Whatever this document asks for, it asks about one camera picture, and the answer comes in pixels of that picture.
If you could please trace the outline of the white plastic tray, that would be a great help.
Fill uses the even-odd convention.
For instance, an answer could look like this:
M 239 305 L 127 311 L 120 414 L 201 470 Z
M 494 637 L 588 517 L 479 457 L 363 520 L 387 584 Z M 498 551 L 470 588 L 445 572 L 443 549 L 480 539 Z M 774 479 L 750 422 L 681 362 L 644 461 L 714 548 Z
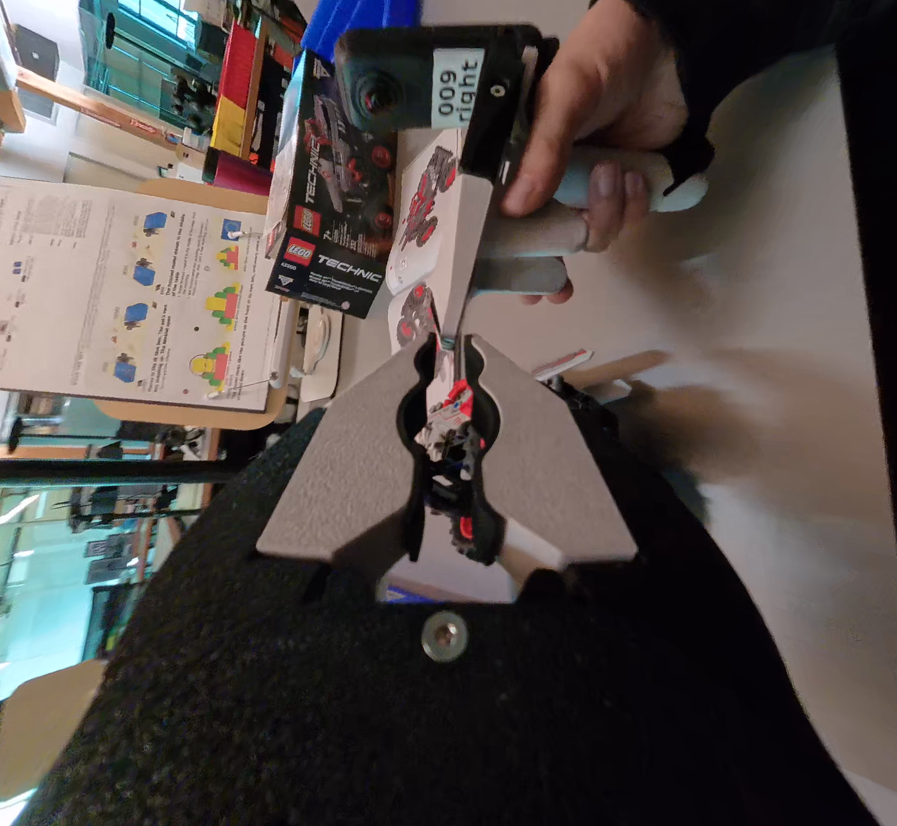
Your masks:
M 287 399 L 299 410 L 324 406 L 335 395 L 342 353 L 342 313 L 298 304 L 286 364 Z

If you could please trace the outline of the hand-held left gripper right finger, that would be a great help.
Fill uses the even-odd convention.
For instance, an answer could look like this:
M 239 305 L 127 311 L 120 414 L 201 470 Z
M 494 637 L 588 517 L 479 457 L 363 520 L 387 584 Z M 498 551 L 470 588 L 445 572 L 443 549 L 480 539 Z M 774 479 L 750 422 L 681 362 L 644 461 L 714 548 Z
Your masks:
M 473 393 L 468 555 L 484 565 L 622 564 L 638 547 L 566 402 L 480 336 L 464 341 Z

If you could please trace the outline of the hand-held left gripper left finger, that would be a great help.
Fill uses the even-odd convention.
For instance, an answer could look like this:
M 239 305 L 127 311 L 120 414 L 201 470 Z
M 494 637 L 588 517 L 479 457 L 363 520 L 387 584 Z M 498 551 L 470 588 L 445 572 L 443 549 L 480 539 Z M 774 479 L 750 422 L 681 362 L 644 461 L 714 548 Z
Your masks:
M 302 562 L 399 562 L 420 554 L 430 459 L 430 350 L 404 348 L 326 408 L 256 543 Z

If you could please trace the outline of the toy truck instruction booklet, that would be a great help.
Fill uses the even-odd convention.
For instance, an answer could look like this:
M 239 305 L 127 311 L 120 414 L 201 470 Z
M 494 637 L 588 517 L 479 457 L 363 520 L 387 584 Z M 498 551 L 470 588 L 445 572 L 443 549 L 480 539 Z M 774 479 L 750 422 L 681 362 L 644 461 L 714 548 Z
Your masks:
M 394 243 L 387 259 L 387 325 L 392 353 L 434 329 L 428 280 L 441 240 L 456 224 L 457 174 L 465 131 L 443 130 L 403 170 Z

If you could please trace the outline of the black toy set box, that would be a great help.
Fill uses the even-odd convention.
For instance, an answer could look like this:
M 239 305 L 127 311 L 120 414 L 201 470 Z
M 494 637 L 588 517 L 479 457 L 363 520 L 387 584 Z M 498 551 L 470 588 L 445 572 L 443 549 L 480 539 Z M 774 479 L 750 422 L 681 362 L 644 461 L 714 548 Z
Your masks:
M 371 134 L 346 116 L 333 64 L 303 52 L 268 194 L 268 292 L 369 316 L 393 245 L 397 153 L 397 133 Z

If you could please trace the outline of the maroon roll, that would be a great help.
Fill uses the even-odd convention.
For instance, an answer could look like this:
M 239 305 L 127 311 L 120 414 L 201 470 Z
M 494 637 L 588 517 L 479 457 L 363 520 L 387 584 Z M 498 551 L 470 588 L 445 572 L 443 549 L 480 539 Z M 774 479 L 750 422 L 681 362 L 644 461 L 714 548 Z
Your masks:
M 268 197 L 273 177 L 270 170 L 214 147 L 206 150 L 202 173 L 207 185 L 263 197 Z

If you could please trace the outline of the red and white sticker sheet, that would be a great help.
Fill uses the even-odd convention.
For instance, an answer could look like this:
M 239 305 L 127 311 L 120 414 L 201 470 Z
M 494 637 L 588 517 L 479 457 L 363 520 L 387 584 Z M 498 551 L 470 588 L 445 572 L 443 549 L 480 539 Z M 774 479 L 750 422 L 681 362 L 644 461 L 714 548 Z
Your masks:
M 589 362 L 593 356 L 593 350 L 580 348 L 572 353 L 567 353 L 554 361 L 536 367 L 532 371 L 532 376 L 537 381 L 546 383 L 570 369 L 574 369 L 579 365 Z

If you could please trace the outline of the printed brick instruction sheet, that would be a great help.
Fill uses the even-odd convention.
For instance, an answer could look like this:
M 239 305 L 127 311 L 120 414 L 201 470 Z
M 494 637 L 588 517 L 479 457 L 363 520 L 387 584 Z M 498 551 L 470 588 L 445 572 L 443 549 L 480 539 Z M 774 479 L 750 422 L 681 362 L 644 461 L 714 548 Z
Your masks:
M 263 227 L 244 204 L 3 181 L 2 390 L 262 413 Z

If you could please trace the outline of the white desk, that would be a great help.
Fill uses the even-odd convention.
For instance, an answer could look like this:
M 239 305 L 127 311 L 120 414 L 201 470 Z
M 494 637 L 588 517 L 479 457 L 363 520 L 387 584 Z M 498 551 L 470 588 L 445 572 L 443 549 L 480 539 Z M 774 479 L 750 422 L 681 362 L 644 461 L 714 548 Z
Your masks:
M 895 535 L 832 48 L 716 110 L 701 204 L 568 260 L 568 304 L 472 302 L 466 326 L 529 367 L 646 351 L 670 444 L 851 778 L 895 791 Z

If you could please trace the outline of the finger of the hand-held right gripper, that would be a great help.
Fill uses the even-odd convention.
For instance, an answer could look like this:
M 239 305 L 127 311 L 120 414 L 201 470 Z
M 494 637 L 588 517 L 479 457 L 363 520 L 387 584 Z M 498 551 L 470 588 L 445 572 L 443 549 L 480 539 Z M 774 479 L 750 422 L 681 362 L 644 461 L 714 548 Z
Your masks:
M 441 343 L 454 345 L 461 325 L 484 226 L 491 209 L 492 184 L 459 173 L 457 216 L 442 238 L 436 266 L 436 321 Z

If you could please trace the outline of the black pole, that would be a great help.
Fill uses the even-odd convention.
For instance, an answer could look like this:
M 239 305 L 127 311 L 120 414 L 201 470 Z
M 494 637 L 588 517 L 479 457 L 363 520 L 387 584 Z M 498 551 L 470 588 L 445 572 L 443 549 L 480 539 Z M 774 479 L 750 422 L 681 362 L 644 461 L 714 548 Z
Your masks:
M 1 487 L 224 484 L 241 469 L 229 461 L 1 459 Z

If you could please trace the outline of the red and white toy truck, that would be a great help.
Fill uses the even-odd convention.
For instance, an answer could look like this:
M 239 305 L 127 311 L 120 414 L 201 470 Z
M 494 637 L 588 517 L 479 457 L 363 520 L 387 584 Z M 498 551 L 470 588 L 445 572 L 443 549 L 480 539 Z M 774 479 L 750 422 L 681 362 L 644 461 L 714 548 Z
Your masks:
M 460 374 L 455 352 L 436 345 L 427 414 L 415 436 L 427 457 L 424 505 L 448 521 L 455 551 L 484 566 L 495 561 L 496 516 L 487 506 L 484 437 L 474 421 L 475 393 Z

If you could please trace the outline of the red and yellow box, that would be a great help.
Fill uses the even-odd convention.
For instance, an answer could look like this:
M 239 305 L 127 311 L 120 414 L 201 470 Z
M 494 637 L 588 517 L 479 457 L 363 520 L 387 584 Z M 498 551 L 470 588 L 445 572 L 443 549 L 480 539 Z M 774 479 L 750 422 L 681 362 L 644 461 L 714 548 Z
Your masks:
M 210 146 L 273 170 L 292 60 L 273 38 L 272 23 L 232 25 L 225 48 Z

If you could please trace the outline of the person's right hand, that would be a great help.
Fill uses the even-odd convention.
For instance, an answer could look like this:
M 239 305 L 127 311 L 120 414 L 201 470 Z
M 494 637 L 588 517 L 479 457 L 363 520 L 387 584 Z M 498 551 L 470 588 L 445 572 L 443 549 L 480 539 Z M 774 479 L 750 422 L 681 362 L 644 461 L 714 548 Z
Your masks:
M 675 148 L 682 165 L 713 158 L 709 118 L 692 117 L 711 25 L 698 9 L 671 24 L 628 0 L 596 0 L 540 80 L 532 129 L 504 215 L 532 215 L 552 198 L 577 140 L 600 148 Z

